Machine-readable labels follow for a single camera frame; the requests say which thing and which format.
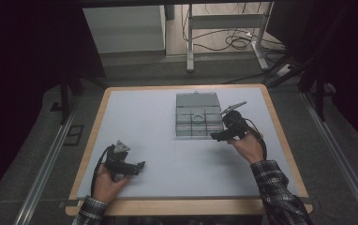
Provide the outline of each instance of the wooden table edge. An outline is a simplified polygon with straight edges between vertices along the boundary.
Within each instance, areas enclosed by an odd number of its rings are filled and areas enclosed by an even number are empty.
[[[88,166],[89,159],[92,155],[93,147],[97,140],[97,134],[100,128],[101,121],[103,119],[104,112],[106,111],[107,104],[109,102],[110,93],[113,91],[141,91],[141,90],[169,90],[169,89],[220,89],[220,88],[260,88],[267,109],[273,120],[273,124],[276,129],[277,136],[280,140],[284,156],[291,168],[292,177],[295,182],[295,187],[298,191],[298,197],[308,198],[308,194],[303,183],[302,177],[299,173],[295,160],[293,158],[290,146],[284,134],[284,130],[279,122],[276,110],[273,102],[270,99],[270,95],[267,88],[263,84],[219,84],[219,85],[180,85],[180,86],[130,86],[130,87],[110,87],[107,88],[103,98],[100,102],[99,109],[95,123],[92,127],[91,134],[88,139],[88,143],[85,147],[85,151],[82,156],[82,162],[78,169],[76,179],[73,183],[72,190],[69,195],[70,200],[77,200],[77,192],[80,187],[80,183],[85,174]],[[201,206],[203,214],[199,211],[195,211],[195,206]],[[255,208],[244,208],[244,206],[252,205]],[[80,211],[81,205],[67,206],[66,213],[70,216],[76,216]],[[311,204],[305,204],[308,213],[313,211]],[[109,205],[106,210],[106,215],[111,216],[164,216],[164,215],[262,215],[264,214],[264,208],[261,204],[261,200],[117,200]]]

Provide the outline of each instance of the floor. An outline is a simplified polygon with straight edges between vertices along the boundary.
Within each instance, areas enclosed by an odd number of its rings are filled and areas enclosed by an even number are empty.
[[[110,86],[218,84],[244,78],[258,72],[253,54],[209,55],[196,58],[196,71],[186,73],[185,57],[158,55],[103,58]],[[263,77],[253,76],[236,83],[260,83]],[[277,115],[284,129],[306,189],[314,205],[312,220],[316,224],[358,224],[358,202],[346,179],[336,165],[327,144],[313,121],[294,77],[280,86],[269,89]],[[85,92],[80,96],[73,126],[83,126],[79,144],[63,145],[42,191],[29,224],[69,224],[73,217],[65,213],[65,200],[79,167],[103,90],[83,80]],[[53,143],[60,126],[60,112],[51,112],[60,100],[59,87],[45,93],[43,109],[20,154],[0,182],[0,224],[12,224],[23,204],[39,165]],[[343,147],[346,157],[358,175],[358,133],[346,122],[329,98],[325,101],[327,124]],[[118,218],[119,225],[127,224],[127,217]]]

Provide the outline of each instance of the dark background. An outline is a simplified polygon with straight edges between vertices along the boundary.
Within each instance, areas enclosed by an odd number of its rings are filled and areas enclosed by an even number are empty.
[[[0,1],[0,179],[37,120],[43,94],[78,71],[104,76],[80,7]]]

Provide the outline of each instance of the person's arm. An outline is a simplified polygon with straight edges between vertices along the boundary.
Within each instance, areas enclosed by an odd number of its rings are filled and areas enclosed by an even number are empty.
[[[129,176],[119,182],[111,179],[109,170],[103,164],[97,172],[93,197],[87,196],[82,204],[79,214],[73,221],[73,225],[97,225],[103,218],[106,207],[118,195],[120,190],[129,181]]]
[[[273,160],[265,160],[261,145],[250,132],[228,140],[251,165],[270,224],[312,224],[303,203],[287,190],[288,178]]]

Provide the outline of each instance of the aluminum rail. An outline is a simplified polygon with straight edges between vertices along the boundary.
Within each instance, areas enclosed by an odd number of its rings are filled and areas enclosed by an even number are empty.
[[[68,129],[73,121],[79,102],[80,97],[73,97],[71,100],[71,111],[68,115],[67,122],[59,128],[52,146],[38,171],[36,179],[34,180],[33,185],[31,186],[22,204],[22,208],[19,211],[18,216],[15,219],[15,225],[29,224],[37,207],[39,198],[41,197],[42,191],[44,190],[48,178],[50,177],[53,165],[59,156],[60,149],[62,148]]]
[[[334,135],[331,133],[331,130],[328,126],[320,120],[320,117],[316,114],[314,110],[314,103],[311,97],[308,94],[302,93],[301,96],[303,97],[306,106],[313,117],[314,122],[317,124],[319,131],[321,132],[321,136],[325,140],[330,149],[334,160],[336,161],[339,170],[342,172],[343,176],[346,179],[351,191],[355,199],[358,202],[358,177],[355,174],[354,170],[352,169],[351,165],[349,164],[348,160],[346,159],[345,155],[343,154],[342,150],[340,149],[339,144],[336,142]]]

